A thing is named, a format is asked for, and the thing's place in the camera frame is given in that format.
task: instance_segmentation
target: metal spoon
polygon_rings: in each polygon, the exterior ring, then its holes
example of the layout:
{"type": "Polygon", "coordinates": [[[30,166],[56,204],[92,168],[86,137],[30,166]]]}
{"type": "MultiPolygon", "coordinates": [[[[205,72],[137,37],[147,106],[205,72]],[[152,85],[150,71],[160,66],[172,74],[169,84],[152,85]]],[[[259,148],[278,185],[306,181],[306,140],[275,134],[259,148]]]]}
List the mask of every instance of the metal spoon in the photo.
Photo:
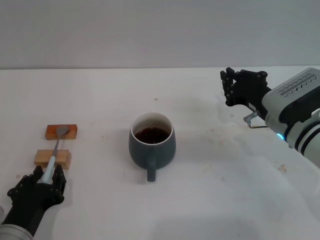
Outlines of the metal spoon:
{"type": "Polygon", "coordinates": [[[59,140],[68,131],[69,131],[69,127],[68,126],[59,126],[55,130],[55,132],[56,132],[56,134],[58,136],[58,139],[56,141],[52,156],[50,157],[48,166],[46,167],[46,170],[45,170],[45,172],[44,172],[44,174],[42,176],[42,182],[45,183],[45,184],[48,184],[50,182],[50,179],[51,179],[52,171],[54,169],[55,162],[56,162],[56,155],[57,155],[57,151],[58,151],[59,140]]]}

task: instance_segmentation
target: orange wooden block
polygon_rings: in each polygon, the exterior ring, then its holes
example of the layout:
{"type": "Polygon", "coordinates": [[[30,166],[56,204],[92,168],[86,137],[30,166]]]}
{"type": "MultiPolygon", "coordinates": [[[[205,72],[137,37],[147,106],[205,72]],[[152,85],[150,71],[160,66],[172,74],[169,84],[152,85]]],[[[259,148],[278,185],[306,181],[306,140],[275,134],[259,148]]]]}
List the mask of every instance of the orange wooden block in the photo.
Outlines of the orange wooden block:
{"type": "MultiPolygon", "coordinates": [[[[46,168],[48,166],[50,157],[52,156],[53,149],[39,149],[36,151],[34,164],[40,165],[42,168],[46,168]]],[[[55,166],[61,165],[63,169],[69,169],[71,163],[71,154],[67,149],[60,149],[56,153],[55,157],[55,166]]]]}
{"type": "Polygon", "coordinates": [[[68,126],[69,131],[61,137],[61,139],[76,139],[78,127],[76,124],[60,124],[60,125],[48,125],[46,127],[45,138],[47,140],[57,140],[56,129],[60,126],[68,126]]]}

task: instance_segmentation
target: mug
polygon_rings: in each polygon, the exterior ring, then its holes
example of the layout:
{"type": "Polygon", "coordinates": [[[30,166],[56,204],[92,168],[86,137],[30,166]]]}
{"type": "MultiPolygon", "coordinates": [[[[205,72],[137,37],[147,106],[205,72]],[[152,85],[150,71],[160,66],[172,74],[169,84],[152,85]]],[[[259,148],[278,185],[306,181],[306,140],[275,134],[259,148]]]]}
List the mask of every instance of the mug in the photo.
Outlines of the mug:
{"type": "Polygon", "coordinates": [[[171,121],[157,112],[144,113],[138,116],[130,126],[129,152],[133,161],[147,171],[147,181],[156,181],[156,170],[163,168],[171,162],[176,153],[176,135],[171,121]],[[161,142],[148,142],[153,137],[157,138],[157,132],[166,133],[161,142]],[[147,138],[138,139],[138,136],[146,133],[147,138]]]}

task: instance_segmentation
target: white table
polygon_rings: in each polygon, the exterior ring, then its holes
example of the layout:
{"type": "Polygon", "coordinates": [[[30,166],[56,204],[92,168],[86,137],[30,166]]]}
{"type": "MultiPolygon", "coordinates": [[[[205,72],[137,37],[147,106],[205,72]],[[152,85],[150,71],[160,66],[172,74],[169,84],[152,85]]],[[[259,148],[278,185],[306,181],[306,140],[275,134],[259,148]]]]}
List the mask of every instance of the white table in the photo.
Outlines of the white table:
{"type": "MultiPolygon", "coordinates": [[[[245,69],[266,71],[274,88],[306,68],[245,69]]],[[[60,145],[72,153],[65,200],[45,213],[35,240],[318,240],[320,170],[270,129],[249,129],[244,106],[225,106],[221,70],[1,70],[5,213],[37,149],[55,145],[46,126],[77,124],[76,140],[60,145]],[[172,120],[177,141],[156,183],[128,150],[131,121],[150,111],[172,120]]]]}

